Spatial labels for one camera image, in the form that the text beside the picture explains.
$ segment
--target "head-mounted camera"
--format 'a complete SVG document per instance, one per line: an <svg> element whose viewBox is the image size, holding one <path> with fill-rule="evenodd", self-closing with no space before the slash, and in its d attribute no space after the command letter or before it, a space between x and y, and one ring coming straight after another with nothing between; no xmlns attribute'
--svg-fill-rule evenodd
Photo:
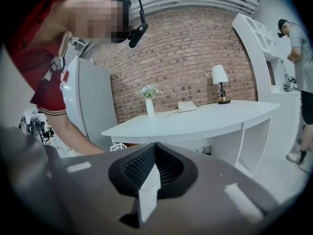
<svg viewBox="0 0 313 235"><path fill-rule="evenodd" d="M130 25L131 21L129 18L132 2L130 0L117 0L117 1L122 2L123 4L123 31L112 32L111 41L113 43L118 44L128 39L130 40L129 47L134 48L148 29L148 24L146 23L145 13L143 10L141 0L138 0L140 5L139 13L141 24L137 28L134 27L133 29L132 29L133 25Z"/></svg>
<svg viewBox="0 0 313 235"><path fill-rule="evenodd" d="M283 27L285 22L288 22L288 21L286 19L280 19L278 21L278 33L277 33L277 35L279 38L282 38L285 35L282 33L282 27Z"/></svg>

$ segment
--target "flower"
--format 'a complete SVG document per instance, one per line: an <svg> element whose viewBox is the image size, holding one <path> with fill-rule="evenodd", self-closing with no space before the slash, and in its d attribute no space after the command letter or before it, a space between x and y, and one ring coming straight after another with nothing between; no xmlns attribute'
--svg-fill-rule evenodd
<svg viewBox="0 0 313 235"><path fill-rule="evenodd" d="M156 94L163 95L162 91L160 91L156 85L147 85L143 87L141 90L136 91L137 94L143 95L145 98L152 98Z"/></svg>

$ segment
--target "man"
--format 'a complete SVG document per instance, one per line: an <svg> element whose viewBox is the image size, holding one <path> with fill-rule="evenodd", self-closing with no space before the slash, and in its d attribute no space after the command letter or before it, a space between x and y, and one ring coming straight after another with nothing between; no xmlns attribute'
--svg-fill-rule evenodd
<svg viewBox="0 0 313 235"><path fill-rule="evenodd" d="M301 91L302 117L305 122L301 149L299 153L289 153L287 159L301 164L313 140L313 51L310 40L295 23L280 19L278 21L280 36L290 38L291 53L287 59L294 63L295 79Z"/></svg>
<svg viewBox="0 0 313 235"><path fill-rule="evenodd" d="M9 36L4 39L7 52L35 91L31 102L45 114L58 137L81 154L102 153L68 119L60 89L61 73L70 32L78 38L114 38L115 42L125 37L131 25L123 18L124 4L117 0L30 2L33 4L18 27L8 29Z"/></svg>

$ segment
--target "black shorts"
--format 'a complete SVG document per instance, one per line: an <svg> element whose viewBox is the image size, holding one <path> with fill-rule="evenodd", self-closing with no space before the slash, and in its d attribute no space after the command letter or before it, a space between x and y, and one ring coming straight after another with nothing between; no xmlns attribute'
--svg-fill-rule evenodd
<svg viewBox="0 0 313 235"><path fill-rule="evenodd" d="M313 124L313 93L301 91L302 117L306 124Z"/></svg>

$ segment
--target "white desk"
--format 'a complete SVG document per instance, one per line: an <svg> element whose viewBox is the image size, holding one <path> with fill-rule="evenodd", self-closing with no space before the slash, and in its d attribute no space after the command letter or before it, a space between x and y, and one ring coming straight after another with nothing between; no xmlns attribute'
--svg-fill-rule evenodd
<svg viewBox="0 0 313 235"><path fill-rule="evenodd" d="M114 143L209 144L212 156L251 176L264 152L271 116L278 107L274 103L233 100L166 118L173 111L159 112L154 117L139 115L101 134L111 136Z"/></svg>

